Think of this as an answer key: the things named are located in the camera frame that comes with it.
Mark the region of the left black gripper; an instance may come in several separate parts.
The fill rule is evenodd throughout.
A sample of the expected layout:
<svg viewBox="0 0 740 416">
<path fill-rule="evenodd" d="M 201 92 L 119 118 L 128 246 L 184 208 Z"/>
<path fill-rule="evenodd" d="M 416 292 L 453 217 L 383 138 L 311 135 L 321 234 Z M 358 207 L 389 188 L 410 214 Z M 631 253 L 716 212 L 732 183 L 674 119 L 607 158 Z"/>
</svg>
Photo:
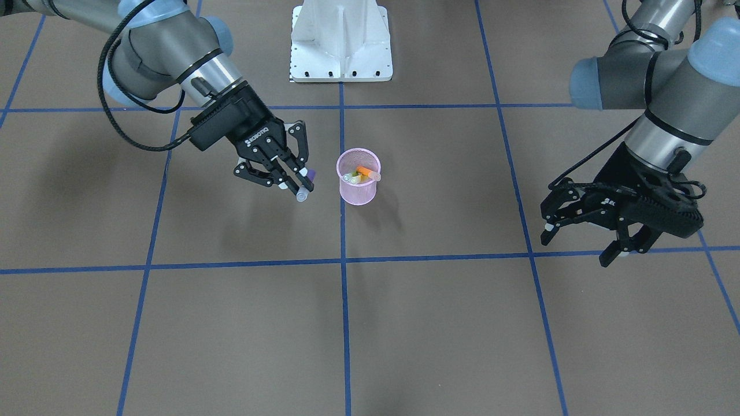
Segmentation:
<svg viewBox="0 0 740 416">
<path fill-rule="evenodd" d="M 602 267 L 610 266 L 619 255 L 644 254 L 663 234 L 682 239 L 695 234 L 705 219 L 698 203 L 676 189 L 685 176 L 671 181 L 668 174 L 653 169 L 621 143 L 595 176 L 594 183 L 576 183 L 569 177 L 552 186 L 540 203 L 545 230 L 540 243 L 547 246 L 564 226 L 590 223 L 616 232 L 599 255 Z M 643 224 L 630 235 L 628 223 Z"/>
</svg>

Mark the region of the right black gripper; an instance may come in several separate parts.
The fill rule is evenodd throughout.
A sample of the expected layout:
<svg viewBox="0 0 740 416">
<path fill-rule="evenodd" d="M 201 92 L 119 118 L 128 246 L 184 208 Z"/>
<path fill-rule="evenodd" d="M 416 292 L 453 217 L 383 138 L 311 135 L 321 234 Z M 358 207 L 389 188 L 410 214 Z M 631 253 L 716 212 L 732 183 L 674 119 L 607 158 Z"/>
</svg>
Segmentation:
<svg viewBox="0 0 740 416">
<path fill-rule="evenodd" d="M 309 145 L 306 122 L 298 120 L 286 124 L 277 119 L 262 102 L 225 102 L 224 136 L 234 145 L 240 158 L 234 175 L 264 187 L 276 186 L 294 195 L 299 186 L 315 185 L 303 179 L 309 169 Z M 286 133 L 298 145 L 294 156 L 287 147 Z"/>
</svg>

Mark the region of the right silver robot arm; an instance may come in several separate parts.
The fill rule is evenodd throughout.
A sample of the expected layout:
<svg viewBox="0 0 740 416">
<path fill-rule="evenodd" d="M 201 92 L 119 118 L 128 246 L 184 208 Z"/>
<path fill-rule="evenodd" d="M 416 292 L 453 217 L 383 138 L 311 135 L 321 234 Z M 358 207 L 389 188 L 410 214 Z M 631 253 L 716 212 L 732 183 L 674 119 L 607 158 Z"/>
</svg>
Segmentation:
<svg viewBox="0 0 740 416">
<path fill-rule="evenodd" d="M 2 16 L 35 12 L 58 16 L 109 35 L 98 59 L 96 88 L 109 123 L 122 139 L 147 152 L 168 152 L 190 142 L 204 151 L 228 139 L 238 154 L 234 174 L 276 186 L 304 201 L 314 189 L 306 124 L 276 117 L 243 77 L 230 55 L 229 28 L 198 17 L 185 1 L 3 1 Z M 148 146 L 126 135 L 108 105 L 150 105 L 172 86 L 179 102 L 190 98 L 202 111 L 190 129 L 169 144 Z"/>
</svg>

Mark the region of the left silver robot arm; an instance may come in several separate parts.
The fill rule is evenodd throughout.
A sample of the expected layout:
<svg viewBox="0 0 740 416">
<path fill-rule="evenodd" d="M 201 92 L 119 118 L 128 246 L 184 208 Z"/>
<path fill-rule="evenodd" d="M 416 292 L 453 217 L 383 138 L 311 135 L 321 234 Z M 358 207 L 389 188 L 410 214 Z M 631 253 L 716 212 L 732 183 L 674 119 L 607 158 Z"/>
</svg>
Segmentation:
<svg viewBox="0 0 740 416">
<path fill-rule="evenodd" d="M 590 223 L 613 230 L 600 253 L 645 253 L 662 235 L 682 239 L 704 224 L 698 200 L 705 185 L 690 181 L 695 162 L 738 116 L 738 18 L 701 32 L 700 1 L 642 1 L 605 55 L 579 61 L 571 73 L 574 106 L 640 110 L 613 137 L 618 148 L 594 180 L 560 174 L 540 211 L 543 245 L 564 226 Z"/>
</svg>

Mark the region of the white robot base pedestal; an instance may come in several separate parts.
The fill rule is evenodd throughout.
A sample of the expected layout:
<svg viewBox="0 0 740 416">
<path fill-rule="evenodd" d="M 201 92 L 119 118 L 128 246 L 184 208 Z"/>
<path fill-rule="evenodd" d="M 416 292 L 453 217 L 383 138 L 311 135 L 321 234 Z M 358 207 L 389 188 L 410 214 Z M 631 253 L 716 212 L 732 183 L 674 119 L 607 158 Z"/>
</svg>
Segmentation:
<svg viewBox="0 0 740 416">
<path fill-rule="evenodd" d="M 386 8 L 375 1 L 304 1 L 291 13 L 289 79 L 367 83 L 393 76 Z"/>
</svg>

